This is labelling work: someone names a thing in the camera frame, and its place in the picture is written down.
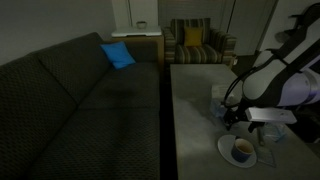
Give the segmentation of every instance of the dark gray sofa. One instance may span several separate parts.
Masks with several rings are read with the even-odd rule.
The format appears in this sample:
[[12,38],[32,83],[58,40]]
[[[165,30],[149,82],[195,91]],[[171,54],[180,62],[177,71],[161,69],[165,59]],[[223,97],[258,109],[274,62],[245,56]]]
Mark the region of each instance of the dark gray sofa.
[[156,43],[115,70],[97,33],[0,67],[0,179],[159,179]]

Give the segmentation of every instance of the armchair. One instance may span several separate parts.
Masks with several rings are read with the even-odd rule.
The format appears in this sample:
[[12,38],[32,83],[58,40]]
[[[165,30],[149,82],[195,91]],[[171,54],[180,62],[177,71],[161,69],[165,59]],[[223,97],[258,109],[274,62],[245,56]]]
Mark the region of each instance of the armchair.
[[[200,46],[185,45],[185,27],[202,29]],[[227,64],[234,58],[236,38],[225,32],[211,29],[210,18],[172,19],[171,26],[163,28],[165,39],[165,74],[170,64]]]

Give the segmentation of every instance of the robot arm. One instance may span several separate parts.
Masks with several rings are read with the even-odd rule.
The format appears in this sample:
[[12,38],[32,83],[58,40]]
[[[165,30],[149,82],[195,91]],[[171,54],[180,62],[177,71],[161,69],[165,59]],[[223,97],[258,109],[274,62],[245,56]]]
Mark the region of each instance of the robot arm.
[[[227,129],[248,121],[249,107],[268,108],[311,104],[320,100],[320,19],[299,29],[280,49],[262,52],[256,68],[243,80],[243,97],[234,112],[228,108]],[[252,132],[259,122],[249,128]]]

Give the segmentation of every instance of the floor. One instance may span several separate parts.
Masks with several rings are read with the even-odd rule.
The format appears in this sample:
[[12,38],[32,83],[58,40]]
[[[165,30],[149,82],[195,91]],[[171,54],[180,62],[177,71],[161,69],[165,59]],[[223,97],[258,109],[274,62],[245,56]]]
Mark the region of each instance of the floor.
[[[250,69],[256,57],[255,56],[241,56],[238,57],[238,62],[233,66],[232,71],[236,75],[240,75],[244,71]],[[175,134],[174,134],[174,122],[173,122],[173,111],[172,111],[172,94],[170,83],[163,83],[160,87],[160,176],[161,179],[177,179],[177,164],[176,164],[176,149],[175,149]],[[318,109],[319,105],[315,105],[312,108]],[[305,108],[300,111],[300,113],[309,116],[310,113],[314,115],[314,110],[312,108]],[[308,131],[307,129],[302,130],[302,134]],[[306,142],[307,146],[320,158],[320,142],[310,143]]]

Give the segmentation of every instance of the saucer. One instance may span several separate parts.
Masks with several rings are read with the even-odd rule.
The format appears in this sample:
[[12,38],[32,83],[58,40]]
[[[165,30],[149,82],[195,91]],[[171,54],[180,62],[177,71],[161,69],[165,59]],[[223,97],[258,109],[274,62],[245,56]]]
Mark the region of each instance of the saucer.
[[232,155],[231,155],[231,149],[233,147],[233,143],[236,139],[236,136],[234,135],[224,135],[220,137],[218,141],[218,149],[221,153],[221,155],[231,164],[242,167],[242,168],[249,168],[256,164],[257,162],[257,154],[255,151],[253,151],[252,155],[249,157],[249,159],[246,162],[238,162],[236,161]]

